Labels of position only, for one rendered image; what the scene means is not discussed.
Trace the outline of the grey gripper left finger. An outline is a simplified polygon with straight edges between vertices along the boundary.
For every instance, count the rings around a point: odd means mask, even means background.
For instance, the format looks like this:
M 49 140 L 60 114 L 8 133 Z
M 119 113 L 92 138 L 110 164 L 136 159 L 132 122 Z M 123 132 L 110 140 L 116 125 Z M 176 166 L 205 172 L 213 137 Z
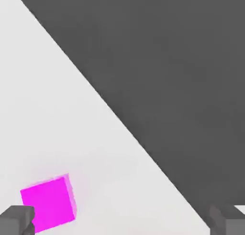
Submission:
M 0 214 L 0 235 L 35 235 L 34 207 L 11 205 Z

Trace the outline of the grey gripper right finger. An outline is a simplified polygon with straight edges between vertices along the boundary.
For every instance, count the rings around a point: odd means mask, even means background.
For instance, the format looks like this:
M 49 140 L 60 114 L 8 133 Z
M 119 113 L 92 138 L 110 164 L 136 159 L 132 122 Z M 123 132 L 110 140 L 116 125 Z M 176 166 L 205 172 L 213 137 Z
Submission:
M 213 224 L 210 235 L 245 235 L 245 214 L 234 205 L 212 205 L 209 215 Z

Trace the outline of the small magenta cube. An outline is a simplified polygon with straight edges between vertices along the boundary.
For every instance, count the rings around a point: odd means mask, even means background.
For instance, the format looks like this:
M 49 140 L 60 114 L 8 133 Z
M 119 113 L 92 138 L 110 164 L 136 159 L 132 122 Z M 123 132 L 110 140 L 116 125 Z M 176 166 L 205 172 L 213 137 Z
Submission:
M 20 194 L 23 205 L 34 207 L 36 233 L 76 219 L 77 205 L 67 173 L 26 187 Z

